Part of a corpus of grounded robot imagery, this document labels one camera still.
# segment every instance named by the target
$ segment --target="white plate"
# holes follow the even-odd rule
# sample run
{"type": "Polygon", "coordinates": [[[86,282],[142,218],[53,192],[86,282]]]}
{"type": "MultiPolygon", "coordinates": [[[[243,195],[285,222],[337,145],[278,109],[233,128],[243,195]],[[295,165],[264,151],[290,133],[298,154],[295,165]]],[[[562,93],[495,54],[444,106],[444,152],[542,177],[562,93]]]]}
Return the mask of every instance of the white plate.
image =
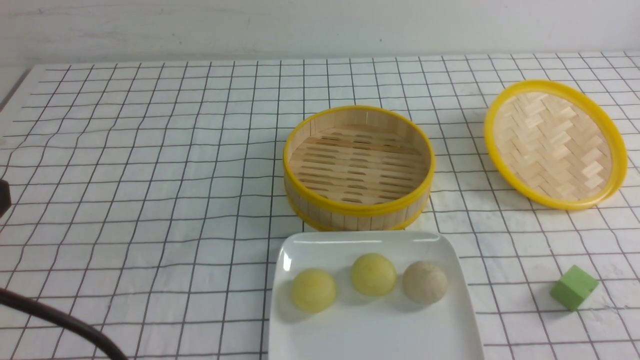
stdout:
{"type": "Polygon", "coordinates": [[[442,359],[482,360],[475,313],[453,246],[442,235],[413,231],[302,233],[289,237],[278,257],[269,320],[270,360],[442,359]],[[356,292],[349,270],[368,252],[396,266],[392,293],[356,292]],[[414,261],[431,261],[449,280],[445,297],[428,307],[406,298],[401,274],[414,261]],[[317,267],[336,280],[338,297],[322,313],[306,315],[289,298],[291,281],[317,267]]]}

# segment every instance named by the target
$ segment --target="green cube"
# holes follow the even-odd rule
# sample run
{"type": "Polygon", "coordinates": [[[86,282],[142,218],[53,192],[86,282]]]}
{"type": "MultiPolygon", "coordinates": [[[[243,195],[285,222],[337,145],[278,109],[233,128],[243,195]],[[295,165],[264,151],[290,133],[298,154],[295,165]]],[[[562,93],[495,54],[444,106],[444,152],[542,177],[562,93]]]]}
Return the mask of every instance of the green cube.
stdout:
{"type": "Polygon", "coordinates": [[[584,272],[583,269],[573,265],[554,285],[550,294],[567,310],[576,311],[597,286],[596,279],[584,272]]]}

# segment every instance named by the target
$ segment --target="woven bamboo lid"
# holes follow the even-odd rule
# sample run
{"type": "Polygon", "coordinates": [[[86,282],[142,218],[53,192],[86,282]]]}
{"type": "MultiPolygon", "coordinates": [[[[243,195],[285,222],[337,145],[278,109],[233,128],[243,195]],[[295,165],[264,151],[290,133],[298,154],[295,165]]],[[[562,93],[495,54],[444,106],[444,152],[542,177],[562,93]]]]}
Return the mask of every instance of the woven bamboo lid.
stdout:
{"type": "Polygon", "coordinates": [[[617,191],[627,171],[622,137],[607,114],[551,81],[507,88],[487,113],[484,136],[505,179],[552,208],[590,208],[617,191]]]}

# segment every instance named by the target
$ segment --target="grid tablecloth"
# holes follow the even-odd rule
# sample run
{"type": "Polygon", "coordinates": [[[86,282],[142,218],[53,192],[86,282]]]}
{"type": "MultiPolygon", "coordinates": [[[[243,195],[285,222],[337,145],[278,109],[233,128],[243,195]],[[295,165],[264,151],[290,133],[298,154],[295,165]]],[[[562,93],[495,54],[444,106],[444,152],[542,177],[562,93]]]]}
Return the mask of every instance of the grid tablecloth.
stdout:
{"type": "MultiPolygon", "coordinates": [[[[38,66],[0,149],[16,205],[0,286],[96,326],[136,359],[266,359],[283,240],[310,230],[284,197],[282,149],[347,104],[410,117],[437,154],[411,229],[455,246],[488,359],[638,359],[640,52],[38,66]],[[532,204],[495,171],[486,107],[515,81],[587,93],[627,144],[597,208],[532,204]],[[579,265],[602,285],[576,313],[548,295],[579,265]]],[[[0,359],[104,357],[0,307],[0,359]]]]}

